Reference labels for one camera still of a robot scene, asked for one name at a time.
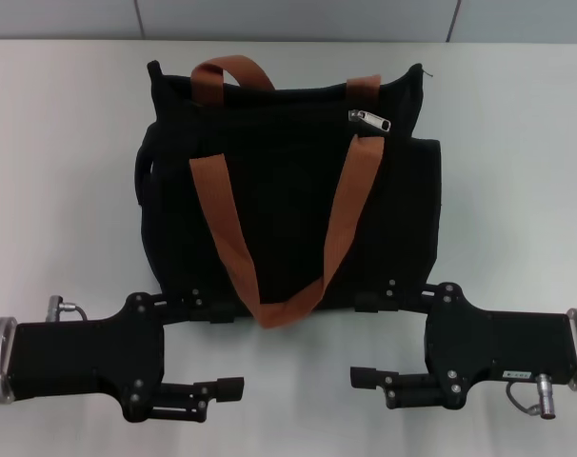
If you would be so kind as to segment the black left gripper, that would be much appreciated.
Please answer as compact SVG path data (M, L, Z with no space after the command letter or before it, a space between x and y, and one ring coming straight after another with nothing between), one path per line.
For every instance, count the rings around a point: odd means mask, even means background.
M20 324L8 370L13 397L22 401L104 393L117 400L129 422L145 421L152 410L153 419L204 423L211 401L242 399L245 380L231 377L160 386L162 326L225 324L235 317L231 301L218 300L201 286L187 286L152 295L133 293L106 319Z

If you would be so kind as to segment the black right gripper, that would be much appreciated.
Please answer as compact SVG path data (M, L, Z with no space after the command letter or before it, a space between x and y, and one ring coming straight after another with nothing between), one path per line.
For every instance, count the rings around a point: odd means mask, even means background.
M385 393L388 409L464 407L468 391L485 381L534 383L546 375L566 385L577 370L568 317L559 313L485 310L453 283L407 285L391 278L358 292L356 312L427 314L425 362L429 374L350 368L353 388Z

